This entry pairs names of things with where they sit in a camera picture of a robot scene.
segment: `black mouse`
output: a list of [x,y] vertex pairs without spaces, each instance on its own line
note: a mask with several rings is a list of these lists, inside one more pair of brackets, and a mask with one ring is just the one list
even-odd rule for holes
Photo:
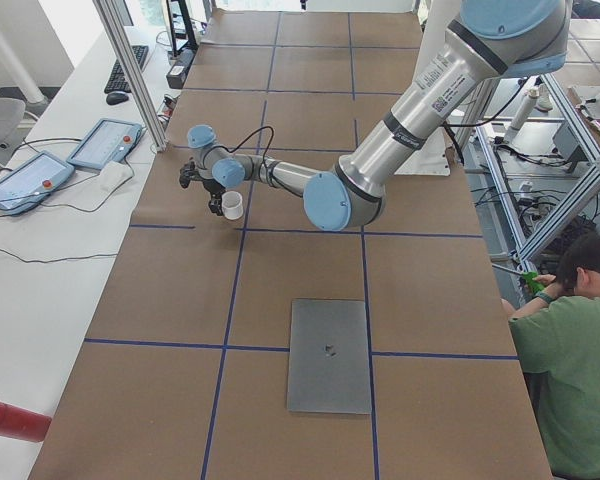
[[107,94],[107,105],[117,105],[122,102],[129,100],[129,94],[127,92],[114,91]]

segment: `label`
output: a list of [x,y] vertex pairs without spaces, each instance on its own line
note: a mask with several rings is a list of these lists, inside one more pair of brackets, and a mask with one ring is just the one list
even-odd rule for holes
[[462,98],[471,91],[476,82],[471,76],[464,72],[455,74],[455,78],[446,78],[443,85],[439,82],[445,74],[448,77],[448,70],[451,68],[449,60],[438,54],[429,64],[427,69],[422,72],[415,80],[416,85],[420,87],[423,95],[431,95],[435,87],[437,92],[433,93],[435,99],[430,104],[431,108],[442,118],[449,116],[453,108]]

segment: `green t-shirt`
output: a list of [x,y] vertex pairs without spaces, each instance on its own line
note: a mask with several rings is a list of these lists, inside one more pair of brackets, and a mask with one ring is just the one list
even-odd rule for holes
[[509,323],[522,370],[541,384],[536,416],[551,469],[600,478],[600,298],[562,297]]

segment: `red cup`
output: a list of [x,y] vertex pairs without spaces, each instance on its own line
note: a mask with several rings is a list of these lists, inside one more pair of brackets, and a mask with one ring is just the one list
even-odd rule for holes
[[51,417],[0,402],[0,436],[41,442]]

